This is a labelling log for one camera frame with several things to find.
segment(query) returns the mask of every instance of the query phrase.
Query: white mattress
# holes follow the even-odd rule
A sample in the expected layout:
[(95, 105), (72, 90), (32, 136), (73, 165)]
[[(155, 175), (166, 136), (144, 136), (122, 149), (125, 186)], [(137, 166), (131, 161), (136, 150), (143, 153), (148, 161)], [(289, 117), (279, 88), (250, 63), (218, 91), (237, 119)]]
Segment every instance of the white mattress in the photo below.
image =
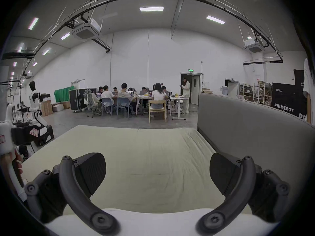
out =
[[(76, 126), (23, 163), (32, 181), (64, 155), (100, 152), (106, 176), (90, 198), (101, 209), (171, 213), (215, 208), (224, 201), (211, 180), (213, 148), (195, 129), (128, 129)], [(66, 207), (64, 214), (73, 211)]]

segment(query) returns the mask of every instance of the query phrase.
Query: gray sofa backrest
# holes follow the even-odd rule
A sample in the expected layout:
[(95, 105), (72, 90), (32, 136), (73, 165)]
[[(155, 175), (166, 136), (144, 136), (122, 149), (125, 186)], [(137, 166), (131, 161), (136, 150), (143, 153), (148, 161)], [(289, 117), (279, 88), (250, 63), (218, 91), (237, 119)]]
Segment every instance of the gray sofa backrest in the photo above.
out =
[(216, 152), (253, 157), (290, 184), (291, 207), (314, 166), (315, 128), (289, 113), (228, 96), (202, 93), (198, 131)]

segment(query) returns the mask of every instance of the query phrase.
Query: air conditioner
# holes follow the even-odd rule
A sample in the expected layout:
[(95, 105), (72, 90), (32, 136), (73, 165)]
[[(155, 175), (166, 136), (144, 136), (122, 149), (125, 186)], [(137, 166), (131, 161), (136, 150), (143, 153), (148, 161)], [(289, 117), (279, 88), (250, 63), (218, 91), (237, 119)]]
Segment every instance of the air conditioner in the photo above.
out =
[(87, 41), (92, 38), (97, 38), (101, 36), (99, 24), (92, 18), (90, 22), (81, 23), (75, 26), (71, 32), (73, 37), (81, 40)]
[(244, 41), (244, 45), (245, 46), (243, 48), (250, 53), (260, 53), (265, 50), (262, 42), (259, 39), (247, 39)]
[(25, 75), (24, 79), (27, 80), (27, 79), (30, 79), (33, 77), (33, 73), (32, 72), (29, 72)]

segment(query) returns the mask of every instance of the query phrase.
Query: concrete floor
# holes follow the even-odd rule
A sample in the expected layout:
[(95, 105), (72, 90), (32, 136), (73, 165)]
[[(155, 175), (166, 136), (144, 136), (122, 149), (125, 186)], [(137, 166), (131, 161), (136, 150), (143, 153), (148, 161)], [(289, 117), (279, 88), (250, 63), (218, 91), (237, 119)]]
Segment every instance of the concrete floor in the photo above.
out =
[(82, 111), (75, 113), (71, 109), (65, 109), (60, 112), (55, 112), (49, 116), (43, 117), (48, 125), (53, 127), (54, 137), (57, 138), (61, 136), (68, 130), (74, 128), (77, 125), (89, 125), (98, 127), (114, 127), (114, 128), (195, 128), (197, 129), (197, 119), (198, 119), (198, 107), (197, 105), (189, 105), (189, 114), (181, 115), (185, 117), (186, 120), (172, 120), (171, 116), (167, 115), (167, 123), (163, 120), (162, 113), (155, 113), (155, 118), (151, 118), (151, 124), (149, 123), (148, 114), (128, 116), (126, 111), (124, 112), (124, 117), (122, 112), (119, 112), (118, 120), (116, 112), (112, 116), (110, 114), (105, 114), (104, 116), (95, 115), (91, 118), (91, 111)]

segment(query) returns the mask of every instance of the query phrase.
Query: white box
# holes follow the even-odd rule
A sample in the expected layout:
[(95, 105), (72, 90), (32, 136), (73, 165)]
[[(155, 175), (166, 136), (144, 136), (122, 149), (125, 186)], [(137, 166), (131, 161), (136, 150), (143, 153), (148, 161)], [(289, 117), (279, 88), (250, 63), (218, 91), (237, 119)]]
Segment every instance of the white box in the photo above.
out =
[(63, 104), (58, 104), (53, 106), (53, 112), (59, 112), (61, 110), (64, 110)]

